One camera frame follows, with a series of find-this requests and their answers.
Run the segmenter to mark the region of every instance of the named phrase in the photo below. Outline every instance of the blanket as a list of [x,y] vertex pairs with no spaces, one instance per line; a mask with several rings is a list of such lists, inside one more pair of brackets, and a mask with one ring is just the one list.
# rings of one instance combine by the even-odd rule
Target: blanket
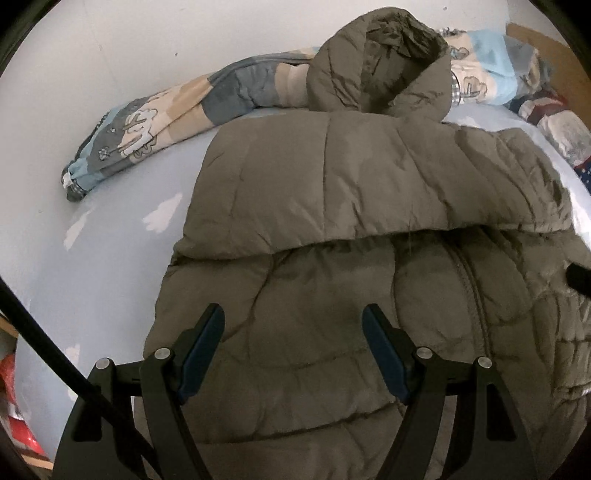
[[445,29],[442,34],[452,54],[453,105],[504,105],[550,80],[548,64],[527,43],[490,30]]
[[[549,68],[533,47],[488,30],[440,31],[452,55],[452,105],[500,105],[534,93]],[[318,48],[250,57],[107,112],[61,172],[80,201],[101,181],[151,154],[259,107],[308,106],[306,77]]]
[[62,171],[70,201],[149,155],[258,107],[304,107],[308,63],[317,48],[232,63],[107,112]]

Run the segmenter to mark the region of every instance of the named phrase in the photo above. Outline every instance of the puffer jacket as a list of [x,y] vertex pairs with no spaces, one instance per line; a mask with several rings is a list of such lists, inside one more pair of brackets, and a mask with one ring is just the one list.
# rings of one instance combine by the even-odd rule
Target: puffer jacket
[[211,143],[145,354],[223,306],[183,410],[216,480],[375,477],[405,410],[363,337],[368,303],[443,358],[493,359],[541,478],[582,432],[591,303],[564,270],[591,255],[524,132],[440,123],[449,66],[438,34],[380,9],[313,60],[314,112],[235,120]]

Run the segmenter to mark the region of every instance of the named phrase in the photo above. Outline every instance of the metal screw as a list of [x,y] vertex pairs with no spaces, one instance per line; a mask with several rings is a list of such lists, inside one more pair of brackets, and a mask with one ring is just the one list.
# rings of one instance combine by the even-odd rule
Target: metal screw
[[108,358],[101,358],[100,360],[97,361],[97,363],[95,363],[95,367],[98,368],[99,370],[104,370],[110,364],[111,364],[111,360],[109,360]]
[[487,356],[481,356],[478,359],[478,365],[480,365],[482,368],[490,368],[492,367],[492,360]]
[[166,358],[168,358],[170,356],[170,350],[168,348],[159,348],[154,353],[154,356],[158,360],[165,360]]
[[423,360],[429,360],[433,356],[433,352],[430,348],[426,346],[420,346],[417,348],[417,357],[422,358]]

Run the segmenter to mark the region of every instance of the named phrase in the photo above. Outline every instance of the jacket zipper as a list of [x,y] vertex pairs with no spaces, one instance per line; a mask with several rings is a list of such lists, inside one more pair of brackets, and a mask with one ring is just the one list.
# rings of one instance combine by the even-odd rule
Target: jacket zipper
[[482,299],[480,291],[476,285],[476,280],[470,269],[470,265],[462,251],[457,247],[456,243],[450,238],[450,235],[443,235],[443,245],[447,253],[456,265],[458,276],[464,286],[466,292],[466,300],[468,302],[468,312],[472,317],[472,322],[479,328],[475,329],[475,334],[480,333],[480,338],[475,338],[480,343],[480,351],[490,358],[491,348],[488,336],[488,327],[486,325],[484,308],[482,307]]

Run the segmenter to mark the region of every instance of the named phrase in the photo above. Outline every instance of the red bag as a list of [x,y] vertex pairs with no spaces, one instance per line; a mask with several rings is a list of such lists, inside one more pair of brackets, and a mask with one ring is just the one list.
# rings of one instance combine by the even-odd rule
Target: red bag
[[0,377],[4,380],[4,385],[6,385],[8,401],[16,405],[17,396],[14,393],[14,353],[7,355],[4,360],[0,361]]
[[[0,377],[4,380],[4,384],[6,385],[8,401],[18,409],[17,396],[14,393],[14,353],[0,361]],[[35,437],[25,422],[9,416],[8,423],[11,430],[10,434],[13,439],[26,445],[27,448],[31,449],[38,455],[47,456],[41,448],[41,445],[35,440]]]
[[41,448],[41,445],[37,443],[35,437],[27,427],[27,424],[22,420],[13,419],[12,417],[8,417],[8,423],[10,424],[10,430],[12,438],[16,441],[25,444],[28,448],[30,448],[33,452],[37,455],[46,456],[45,452]]

